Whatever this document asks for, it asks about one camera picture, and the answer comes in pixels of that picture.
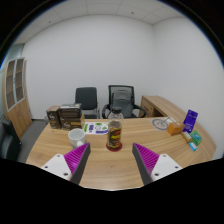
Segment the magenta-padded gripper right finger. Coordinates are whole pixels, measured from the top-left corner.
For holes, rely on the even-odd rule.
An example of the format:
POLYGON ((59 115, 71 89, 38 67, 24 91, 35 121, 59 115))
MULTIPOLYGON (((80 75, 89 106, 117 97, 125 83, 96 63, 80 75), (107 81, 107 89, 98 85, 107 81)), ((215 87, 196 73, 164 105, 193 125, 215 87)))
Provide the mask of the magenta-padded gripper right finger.
POLYGON ((169 155, 157 154, 137 143, 133 144, 132 153, 144 185, 182 169, 169 155))

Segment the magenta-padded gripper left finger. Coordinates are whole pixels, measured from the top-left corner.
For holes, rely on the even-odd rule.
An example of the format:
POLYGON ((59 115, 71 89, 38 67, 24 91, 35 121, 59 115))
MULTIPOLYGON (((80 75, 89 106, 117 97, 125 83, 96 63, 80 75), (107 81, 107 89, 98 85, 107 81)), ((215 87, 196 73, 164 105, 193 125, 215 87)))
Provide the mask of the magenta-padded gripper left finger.
POLYGON ((65 155, 56 154, 42 166, 42 169, 72 183, 79 184, 90 152, 90 144, 86 143, 65 155))

